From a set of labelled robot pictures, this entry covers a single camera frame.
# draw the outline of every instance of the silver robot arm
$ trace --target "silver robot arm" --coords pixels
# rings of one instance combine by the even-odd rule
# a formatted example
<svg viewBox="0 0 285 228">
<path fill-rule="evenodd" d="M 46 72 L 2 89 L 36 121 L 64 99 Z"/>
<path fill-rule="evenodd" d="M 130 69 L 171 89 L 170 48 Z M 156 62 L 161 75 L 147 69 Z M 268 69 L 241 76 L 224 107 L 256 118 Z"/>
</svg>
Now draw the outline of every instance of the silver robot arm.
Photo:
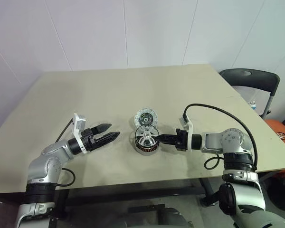
<svg viewBox="0 0 285 228">
<path fill-rule="evenodd" d="M 192 106 L 213 108 L 203 104 Z M 265 200 L 255 173 L 257 168 L 253 162 L 250 137 L 235 128 L 221 133 L 194 134 L 193 124 L 185 112 L 183 121 L 186 130 L 176 129 L 176 135 L 162 134 L 156 139 L 164 144 L 175 145 L 179 151 L 200 150 L 203 153 L 223 155 L 225 170 L 222 178 L 226 183 L 212 196 L 206 197 L 207 205 L 219 201 L 220 209 L 232 217 L 235 228 L 285 228 L 285 219 L 265 211 Z"/>
<path fill-rule="evenodd" d="M 16 219 L 16 228 L 51 228 L 56 227 L 56 219 L 50 214 L 55 207 L 54 196 L 63 165 L 72 160 L 76 154 L 87 153 L 117 138 L 119 132 L 108 133 L 100 138 L 96 134 L 106 131 L 111 124 L 104 123 L 94 128 L 85 128 L 86 119 L 75 114 L 73 118 L 73 135 L 70 140 L 61 140 L 47 146 L 28 168 L 28 182 L 24 201 L 20 205 Z"/>
</svg>

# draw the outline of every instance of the table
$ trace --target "table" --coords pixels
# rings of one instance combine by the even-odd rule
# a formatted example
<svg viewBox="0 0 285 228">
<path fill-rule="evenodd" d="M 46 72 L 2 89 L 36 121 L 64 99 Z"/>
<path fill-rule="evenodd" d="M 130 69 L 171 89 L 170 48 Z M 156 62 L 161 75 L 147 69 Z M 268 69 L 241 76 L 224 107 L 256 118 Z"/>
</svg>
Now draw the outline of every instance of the table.
<svg viewBox="0 0 285 228">
<path fill-rule="evenodd" d="M 159 132 L 173 134 L 181 128 L 179 118 L 190 103 L 220 107 L 248 126 L 257 143 L 258 172 L 285 168 L 285 144 L 208 64 L 53 72 L 32 86 L 0 128 L 0 193 L 25 191 L 30 162 L 55 141 L 74 112 L 85 115 L 86 127 L 111 123 L 109 131 L 121 134 L 65 166 L 76 174 L 71 188 L 220 176 L 223 164 L 204 169 L 212 155 L 200 151 L 179 152 L 161 144 L 154 155 L 143 156 L 133 148 L 133 116 L 138 110 L 154 109 Z M 195 133 L 243 130 L 214 110 L 194 107 L 187 114 Z M 70 137 L 67 130 L 63 138 Z M 69 178 L 62 172 L 59 182 Z"/>
</svg>

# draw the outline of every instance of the chair backrest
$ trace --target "chair backrest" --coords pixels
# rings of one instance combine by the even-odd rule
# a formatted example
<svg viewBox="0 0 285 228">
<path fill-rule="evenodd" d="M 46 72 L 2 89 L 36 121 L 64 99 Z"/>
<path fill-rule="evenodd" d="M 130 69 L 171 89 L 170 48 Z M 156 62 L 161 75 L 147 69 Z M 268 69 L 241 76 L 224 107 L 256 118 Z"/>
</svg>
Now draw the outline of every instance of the chair backrest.
<svg viewBox="0 0 285 228">
<path fill-rule="evenodd" d="M 270 92 L 271 96 L 276 93 L 280 78 L 278 75 L 261 70 L 253 69 L 227 69 L 220 75 L 232 86 L 247 86 Z"/>
</svg>

